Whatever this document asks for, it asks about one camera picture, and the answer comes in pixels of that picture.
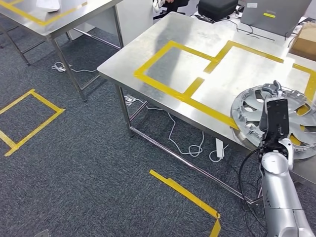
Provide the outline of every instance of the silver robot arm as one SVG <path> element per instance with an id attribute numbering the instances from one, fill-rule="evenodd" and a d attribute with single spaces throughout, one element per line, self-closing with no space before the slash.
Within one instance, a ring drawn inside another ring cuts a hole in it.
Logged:
<path id="1" fill-rule="evenodd" d="M 265 88 L 265 98 L 259 128 L 265 133 L 260 150 L 262 198 L 268 237 L 315 237 L 290 175 L 293 166 L 293 149 L 288 139 L 287 100 L 281 86 Z"/>
<path id="2" fill-rule="evenodd" d="M 292 149 L 291 142 L 286 140 Z M 315 237 L 290 175 L 289 161 L 278 152 L 265 153 L 262 158 L 262 196 L 268 236 Z"/>

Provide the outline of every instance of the gray laptop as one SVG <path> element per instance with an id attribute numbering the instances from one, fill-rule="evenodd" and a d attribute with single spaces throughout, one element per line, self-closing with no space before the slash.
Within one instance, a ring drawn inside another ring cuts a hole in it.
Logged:
<path id="1" fill-rule="evenodd" d="M 247 0 L 241 22 L 289 37 L 311 0 Z"/>

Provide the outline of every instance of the yellow sticker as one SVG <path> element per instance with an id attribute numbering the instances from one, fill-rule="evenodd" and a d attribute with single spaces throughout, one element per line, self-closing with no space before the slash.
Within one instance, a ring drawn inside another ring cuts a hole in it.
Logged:
<path id="1" fill-rule="evenodd" d="M 272 15 L 272 14 L 270 14 L 270 13 L 266 13 L 266 12 L 265 12 L 263 15 L 264 15 L 264 16 L 271 17 L 271 18 L 275 18 L 275 15 Z"/>

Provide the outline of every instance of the black bag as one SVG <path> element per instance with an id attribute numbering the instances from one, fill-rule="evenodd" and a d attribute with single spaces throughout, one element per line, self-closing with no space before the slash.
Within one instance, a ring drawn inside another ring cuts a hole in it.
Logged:
<path id="1" fill-rule="evenodd" d="M 233 13 L 238 0 L 200 0 L 198 12 L 212 20 L 220 20 Z"/>

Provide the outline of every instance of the metal table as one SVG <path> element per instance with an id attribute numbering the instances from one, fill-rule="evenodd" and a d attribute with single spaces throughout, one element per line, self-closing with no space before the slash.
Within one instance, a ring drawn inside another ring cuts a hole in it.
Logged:
<path id="1" fill-rule="evenodd" d="M 115 84 L 129 134 L 143 136 L 240 198 L 241 194 L 188 162 L 130 122 L 122 88 L 141 95 L 225 143 L 245 152 L 253 149 L 230 117 L 234 99 L 256 85 L 278 79 L 281 85 L 305 92 L 314 100 L 316 62 L 288 54 L 287 47 L 239 34 L 222 24 L 209 24 L 170 13 L 98 68 Z M 296 162 L 301 182 L 316 185 L 316 158 Z M 250 204 L 259 201 L 250 200 Z"/>
<path id="2" fill-rule="evenodd" d="M 65 65 L 67 73 L 78 90 L 82 100 L 86 101 L 87 98 L 83 90 L 88 87 L 96 79 L 93 78 L 84 86 L 79 85 L 73 72 L 67 63 L 66 57 L 63 54 L 60 47 L 56 41 L 56 38 L 62 34 L 65 34 L 71 29 L 74 29 L 95 40 L 115 48 L 117 50 L 123 47 L 123 39 L 118 22 L 118 13 L 115 5 L 122 0 L 63 0 L 60 2 L 60 9 L 57 12 L 47 13 L 45 11 L 36 7 L 36 0 L 0 0 L 0 14 L 6 16 L 12 21 L 17 23 L 20 27 L 31 31 L 43 40 L 33 45 L 29 49 L 20 51 L 12 38 L 9 36 L 8 30 L 0 24 L 0 31 L 5 34 L 20 55 L 28 65 L 29 63 L 24 56 L 25 53 L 38 46 L 45 41 L 51 41 L 57 50 L 60 60 Z M 118 31 L 120 46 L 116 46 L 106 40 L 100 39 L 95 36 L 82 32 L 75 27 L 84 23 L 99 13 L 105 11 L 108 8 L 114 7 L 114 15 L 115 25 Z"/>

